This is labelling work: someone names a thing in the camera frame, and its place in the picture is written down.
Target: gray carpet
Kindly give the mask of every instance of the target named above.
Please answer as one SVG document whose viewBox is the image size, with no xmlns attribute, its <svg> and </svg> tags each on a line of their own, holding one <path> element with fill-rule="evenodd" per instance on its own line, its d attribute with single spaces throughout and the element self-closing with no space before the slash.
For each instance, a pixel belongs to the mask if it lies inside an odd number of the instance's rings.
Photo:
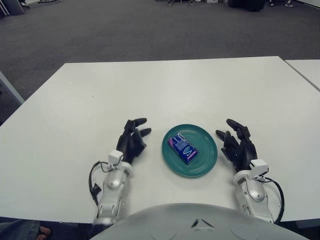
<svg viewBox="0 0 320 240">
<path fill-rule="evenodd" d="M 27 99 L 64 63 L 280 56 L 320 59 L 320 10 L 64 0 L 0 20 L 0 71 Z M 0 95 L 0 121 L 17 105 Z"/>
</svg>

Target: person's leg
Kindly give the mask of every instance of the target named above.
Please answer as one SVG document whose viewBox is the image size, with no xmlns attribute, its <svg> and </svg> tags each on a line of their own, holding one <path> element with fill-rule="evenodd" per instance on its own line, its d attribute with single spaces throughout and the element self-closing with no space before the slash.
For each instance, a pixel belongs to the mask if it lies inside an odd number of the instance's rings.
<svg viewBox="0 0 320 240">
<path fill-rule="evenodd" d="M 11 220 L 0 222 L 0 239 L 6 240 L 46 240 L 50 229 L 40 226 L 40 221 Z"/>
<path fill-rule="evenodd" d="M 274 4 L 274 1 L 273 0 L 269 0 L 269 6 L 270 7 L 273 7 L 275 4 Z"/>
</svg>

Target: robotic hand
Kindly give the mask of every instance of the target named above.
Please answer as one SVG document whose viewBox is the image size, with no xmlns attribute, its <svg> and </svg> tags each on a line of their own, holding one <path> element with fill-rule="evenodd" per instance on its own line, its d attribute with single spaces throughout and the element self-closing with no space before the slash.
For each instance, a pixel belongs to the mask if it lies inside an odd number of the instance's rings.
<svg viewBox="0 0 320 240">
<path fill-rule="evenodd" d="M 124 126 L 124 132 L 118 140 L 116 150 L 108 155 L 108 162 L 97 162 L 93 165 L 89 175 L 89 189 L 93 200 L 98 205 L 96 224 L 114 224 L 125 214 L 125 206 L 130 188 L 129 178 L 133 175 L 132 162 L 138 157 L 147 146 L 143 137 L 151 132 L 151 128 L 138 130 L 141 124 L 147 121 L 146 118 L 128 120 Z M 108 173 L 103 181 L 103 193 L 98 203 L 97 194 L 101 191 L 95 184 L 92 187 L 91 175 L 93 169 L 100 165 L 103 172 Z"/>
<path fill-rule="evenodd" d="M 280 185 L 274 180 L 264 177 L 269 171 L 269 166 L 262 159 L 257 159 L 256 148 L 250 140 L 248 127 L 232 119 L 227 119 L 226 123 L 236 132 L 240 144 L 229 131 L 216 130 L 215 133 L 223 141 L 221 149 L 223 154 L 233 163 L 237 171 L 233 177 L 233 183 L 237 186 L 235 195 L 240 204 L 241 212 L 270 223 L 279 224 L 285 206 L 284 194 Z M 268 194 L 263 186 L 264 183 L 270 182 L 278 187 L 281 196 L 281 209 L 275 221 L 268 208 Z"/>
</svg>

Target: black bag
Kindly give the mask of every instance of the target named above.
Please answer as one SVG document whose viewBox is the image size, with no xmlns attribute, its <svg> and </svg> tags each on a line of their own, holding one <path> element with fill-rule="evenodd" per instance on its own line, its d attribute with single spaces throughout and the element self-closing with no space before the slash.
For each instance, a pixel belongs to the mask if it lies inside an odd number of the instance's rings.
<svg viewBox="0 0 320 240">
<path fill-rule="evenodd" d="M 257 12 L 264 8 L 265 0 L 243 0 L 242 4 L 250 12 Z"/>
<path fill-rule="evenodd" d="M 243 5 L 243 0 L 228 0 L 228 4 L 231 8 L 239 8 Z"/>
</svg>

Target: green plate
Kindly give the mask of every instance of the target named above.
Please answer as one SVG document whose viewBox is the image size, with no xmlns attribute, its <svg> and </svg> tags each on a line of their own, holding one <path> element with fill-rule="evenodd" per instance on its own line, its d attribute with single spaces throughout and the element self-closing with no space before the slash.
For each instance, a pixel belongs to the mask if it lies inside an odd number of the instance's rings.
<svg viewBox="0 0 320 240">
<path fill-rule="evenodd" d="M 198 150 L 197 156 L 189 163 L 185 162 L 168 145 L 169 138 L 181 133 Z M 206 130 L 191 124 L 182 124 L 171 128 L 162 140 L 162 155 L 168 166 L 184 177 L 196 178 L 207 174 L 216 164 L 218 151 L 214 139 Z"/>
</svg>

